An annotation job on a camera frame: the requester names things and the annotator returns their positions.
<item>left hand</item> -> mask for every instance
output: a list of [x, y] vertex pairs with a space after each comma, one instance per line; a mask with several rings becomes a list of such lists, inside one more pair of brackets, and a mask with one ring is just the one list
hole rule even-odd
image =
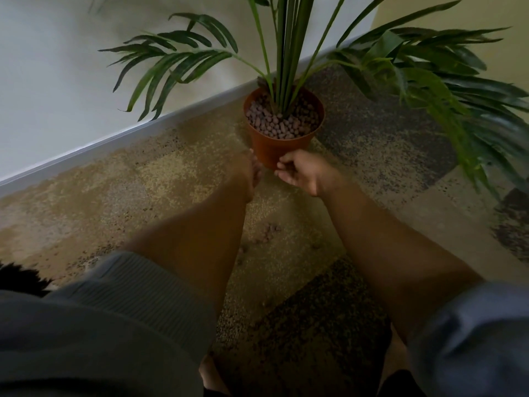
[[247, 184], [247, 202], [252, 201], [262, 176], [262, 164], [252, 149], [237, 153], [228, 163], [228, 178], [240, 177]]

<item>hand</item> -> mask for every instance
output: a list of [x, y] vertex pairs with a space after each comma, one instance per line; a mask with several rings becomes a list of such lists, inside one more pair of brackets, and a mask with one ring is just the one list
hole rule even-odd
[[257, 160], [252, 149], [237, 153], [228, 163], [228, 178], [241, 178], [247, 189], [247, 202], [251, 202], [255, 187], [262, 176], [262, 164]]
[[279, 159], [274, 172], [284, 182], [300, 187], [311, 196], [325, 193], [346, 183], [340, 172], [327, 160], [305, 150], [289, 152]]

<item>right hand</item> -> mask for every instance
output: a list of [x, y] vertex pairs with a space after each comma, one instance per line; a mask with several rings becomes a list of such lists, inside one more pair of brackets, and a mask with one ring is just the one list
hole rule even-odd
[[323, 157], [301, 149], [282, 156], [277, 168], [274, 172], [277, 177], [311, 196], [322, 197], [346, 182]]

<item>ribbed cuff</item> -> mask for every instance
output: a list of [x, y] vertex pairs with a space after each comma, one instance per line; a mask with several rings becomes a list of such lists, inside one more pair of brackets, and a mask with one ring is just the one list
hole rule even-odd
[[197, 365], [215, 339], [213, 304], [179, 277], [132, 252], [120, 251], [82, 280], [45, 298], [123, 315], [177, 343]]

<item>gray sleeve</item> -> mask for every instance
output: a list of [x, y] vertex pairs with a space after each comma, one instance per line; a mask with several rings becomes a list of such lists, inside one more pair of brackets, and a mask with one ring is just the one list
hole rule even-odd
[[9, 395], [201, 396], [198, 366], [216, 319], [181, 279], [120, 252], [43, 299], [0, 296], [0, 323], [0, 390]]
[[529, 289], [484, 283], [410, 337], [412, 373], [428, 396], [529, 394]]

